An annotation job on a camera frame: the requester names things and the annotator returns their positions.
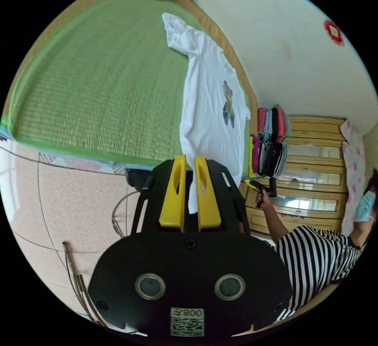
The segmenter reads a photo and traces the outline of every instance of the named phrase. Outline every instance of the stack of folded clothes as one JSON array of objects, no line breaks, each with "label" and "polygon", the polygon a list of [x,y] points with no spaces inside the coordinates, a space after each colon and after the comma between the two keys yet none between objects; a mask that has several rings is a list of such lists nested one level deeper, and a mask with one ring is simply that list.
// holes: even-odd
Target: stack of folded clothes
[{"label": "stack of folded clothes", "polygon": [[287,146],[284,141],[290,135],[290,120],[281,106],[258,109],[258,137],[251,136],[255,138],[253,151],[258,150],[258,154],[252,152],[252,172],[260,177],[279,176],[287,158]]}]

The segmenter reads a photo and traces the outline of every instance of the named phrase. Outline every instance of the wooden wardrobe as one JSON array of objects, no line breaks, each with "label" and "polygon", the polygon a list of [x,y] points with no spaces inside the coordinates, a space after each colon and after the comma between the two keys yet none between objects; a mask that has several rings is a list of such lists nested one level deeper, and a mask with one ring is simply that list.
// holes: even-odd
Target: wooden wardrobe
[{"label": "wooden wardrobe", "polygon": [[[299,225],[339,231],[348,199],[347,172],[341,149],[345,141],[340,132],[344,120],[290,117],[291,137],[283,172],[276,177],[274,207],[286,228]],[[264,185],[269,180],[258,179]],[[264,213],[256,208],[257,192],[244,182],[240,192],[246,199],[251,230],[269,233]]]}]

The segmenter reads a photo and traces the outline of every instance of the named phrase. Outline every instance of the black and white striped shirt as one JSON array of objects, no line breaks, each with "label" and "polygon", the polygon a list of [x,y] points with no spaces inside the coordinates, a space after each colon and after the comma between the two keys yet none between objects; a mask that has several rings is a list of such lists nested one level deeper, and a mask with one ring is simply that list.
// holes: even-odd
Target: black and white striped shirt
[{"label": "black and white striped shirt", "polygon": [[272,246],[289,271],[293,296],[277,321],[291,316],[331,283],[340,283],[360,256],[350,238],[299,226]]}]

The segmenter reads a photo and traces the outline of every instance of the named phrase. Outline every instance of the face mask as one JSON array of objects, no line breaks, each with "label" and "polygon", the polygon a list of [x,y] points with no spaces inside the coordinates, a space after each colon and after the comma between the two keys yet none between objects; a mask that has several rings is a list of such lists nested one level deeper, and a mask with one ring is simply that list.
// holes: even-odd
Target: face mask
[{"label": "face mask", "polygon": [[370,211],[375,202],[375,194],[371,191],[368,191],[362,199],[359,201],[359,204],[354,214],[354,221],[367,221],[370,217]]}]

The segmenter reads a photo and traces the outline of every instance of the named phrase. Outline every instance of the woman's arm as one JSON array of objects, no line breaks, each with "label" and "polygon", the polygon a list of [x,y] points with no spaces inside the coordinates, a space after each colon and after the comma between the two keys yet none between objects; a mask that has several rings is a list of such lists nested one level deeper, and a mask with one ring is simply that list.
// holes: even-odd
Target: woman's arm
[{"label": "woman's arm", "polygon": [[289,234],[289,231],[279,219],[277,212],[265,190],[263,190],[262,194],[257,195],[256,203],[261,203],[260,208],[264,211],[269,234],[271,235],[273,242],[277,244],[281,237]]}]

